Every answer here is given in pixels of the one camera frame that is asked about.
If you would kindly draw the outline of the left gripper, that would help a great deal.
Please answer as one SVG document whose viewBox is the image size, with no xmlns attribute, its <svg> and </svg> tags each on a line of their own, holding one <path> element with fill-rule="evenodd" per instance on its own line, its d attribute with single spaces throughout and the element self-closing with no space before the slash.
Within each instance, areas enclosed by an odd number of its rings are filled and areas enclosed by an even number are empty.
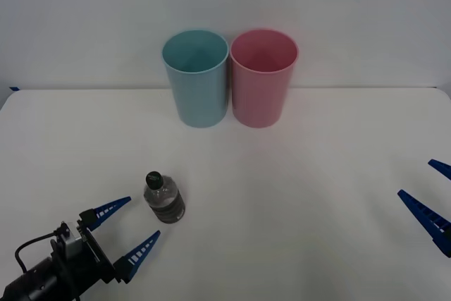
<svg viewBox="0 0 451 301">
<path fill-rule="evenodd" d="M 90 231 L 131 201 L 124 197 L 79 214 L 77 225 L 62 222 L 56 238 L 50 241 L 52 265 L 56 276 L 56 297 L 80 297 L 98 281 L 128 284 L 151 252 L 161 231 L 156 231 L 129 253 L 112 263 Z"/>
</svg>

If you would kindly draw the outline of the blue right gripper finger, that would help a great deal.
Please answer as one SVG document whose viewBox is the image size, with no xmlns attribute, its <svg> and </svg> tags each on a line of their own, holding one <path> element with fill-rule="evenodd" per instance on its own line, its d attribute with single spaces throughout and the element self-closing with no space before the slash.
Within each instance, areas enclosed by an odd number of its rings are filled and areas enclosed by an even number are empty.
<svg viewBox="0 0 451 301">
<path fill-rule="evenodd" d="M 441 161 L 431 159 L 428 165 L 433 167 L 435 170 L 443 174 L 446 178 L 451 180 L 451 165 L 445 164 Z"/>
<path fill-rule="evenodd" d="M 404 190 L 400 190 L 397 195 L 432 237 L 432 241 L 438 249 L 450 258 L 450 222 Z"/>
</svg>

